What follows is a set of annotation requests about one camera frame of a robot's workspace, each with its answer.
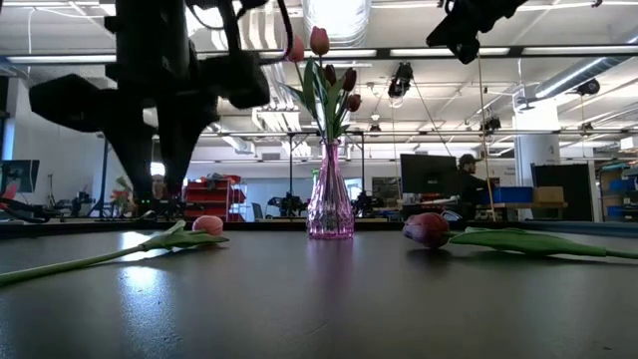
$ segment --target glass vase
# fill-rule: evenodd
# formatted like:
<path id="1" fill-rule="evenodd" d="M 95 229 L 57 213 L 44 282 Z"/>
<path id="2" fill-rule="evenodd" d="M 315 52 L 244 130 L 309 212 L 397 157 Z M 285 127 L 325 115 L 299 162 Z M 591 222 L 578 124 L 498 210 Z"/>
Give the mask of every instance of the glass vase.
<path id="1" fill-rule="evenodd" d="M 339 169 L 339 142 L 324 144 L 325 155 L 308 205 L 308 236 L 311 239 L 350 239 L 355 219 Z"/>

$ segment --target pillar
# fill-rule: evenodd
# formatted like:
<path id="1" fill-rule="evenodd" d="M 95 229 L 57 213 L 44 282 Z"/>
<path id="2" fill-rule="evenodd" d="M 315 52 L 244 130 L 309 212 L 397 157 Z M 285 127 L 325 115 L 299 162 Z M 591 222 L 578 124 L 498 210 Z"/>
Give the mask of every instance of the pillar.
<path id="1" fill-rule="evenodd" d="M 514 109 L 512 119 L 515 130 L 560 130 L 558 111 L 554 99 L 543 100 Z M 516 182 L 532 186 L 531 165 L 559 165 L 560 143 L 558 135 L 519 135 L 514 140 Z"/>

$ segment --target cardboard box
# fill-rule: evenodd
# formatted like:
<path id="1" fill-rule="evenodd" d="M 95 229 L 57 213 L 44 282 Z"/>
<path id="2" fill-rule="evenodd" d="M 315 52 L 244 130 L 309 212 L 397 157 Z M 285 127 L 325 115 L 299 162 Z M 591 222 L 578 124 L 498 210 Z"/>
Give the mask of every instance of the cardboard box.
<path id="1" fill-rule="evenodd" d="M 561 186 L 541 186 L 534 189 L 536 203 L 563 203 L 565 195 Z"/>

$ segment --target monitor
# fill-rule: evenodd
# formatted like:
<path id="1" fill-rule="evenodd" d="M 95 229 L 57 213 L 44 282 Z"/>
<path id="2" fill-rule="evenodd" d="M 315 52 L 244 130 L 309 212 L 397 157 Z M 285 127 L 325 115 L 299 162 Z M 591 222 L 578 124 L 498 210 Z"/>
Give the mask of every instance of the monitor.
<path id="1" fill-rule="evenodd" d="M 18 192 L 31 193 L 36 189 L 40 161 L 0 161 L 0 193 L 15 182 Z"/>
<path id="2" fill-rule="evenodd" d="M 450 156 L 401 155 L 403 193 L 459 194 L 457 158 Z"/>

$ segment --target chair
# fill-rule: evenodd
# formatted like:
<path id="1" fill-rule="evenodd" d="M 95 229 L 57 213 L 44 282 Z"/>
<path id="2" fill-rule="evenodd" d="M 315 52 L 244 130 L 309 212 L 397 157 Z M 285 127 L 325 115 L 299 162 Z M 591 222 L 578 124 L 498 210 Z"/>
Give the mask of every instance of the chair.
<path id="1" fill-rule="evenodd" d="M 261 204 L 255 203 L 255 202 L 252 204 L 252 214 L 255 217 L 255 221 L 263 219 L 263 212 L 261 211 Z"/>

